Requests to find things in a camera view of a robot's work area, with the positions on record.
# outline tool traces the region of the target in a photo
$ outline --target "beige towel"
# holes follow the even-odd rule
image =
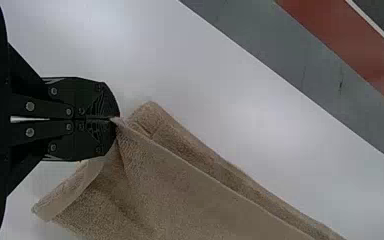
[[[108,161],[87,162],[33,212],[93,240],[343,239],[259,186],[157,104],[136,110],[128,126],[117,124]]]

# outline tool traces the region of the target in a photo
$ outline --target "white surface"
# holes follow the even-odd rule
[[[301,211],[348,239],[384,239],[384,155],[181,3],[0,2],[42,76],[105,81],[125,114],[154,100]],[[0,239],[70,239],[29,209],[74,167],[41,164],[10,196]]]

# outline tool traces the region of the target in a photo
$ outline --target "gray strip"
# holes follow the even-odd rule
[[[384,97],[272,0],[181,0],[384,153]]]

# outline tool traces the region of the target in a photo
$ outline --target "bolt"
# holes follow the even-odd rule
[[[79,108],[79,114],[80,115],[85,115],[86,111],[84,108]]]
[[[85,125],[83,123],[79,123],[79,130],[84,131],[85,130]]]
[[[51,94],[56,96],[58,94],[58,89],[56,88],[51,88]]]
[[[57,145],[55,143],[51,143],[49,146],[49,151],[55,152],[57,150]]]
[[[67,114],[67,116],[71,116],[72,113],[73,111],[71,111],[71,108],[65,109],[65,114]]]
[[[34,136],[34,129],[33,128],[27,128],[26,136],[29,138],[33,137]]]
[[[33,112],[35,108],[35,104],[32,102],[27,102],[26,103],[26,110],[29,112]]]

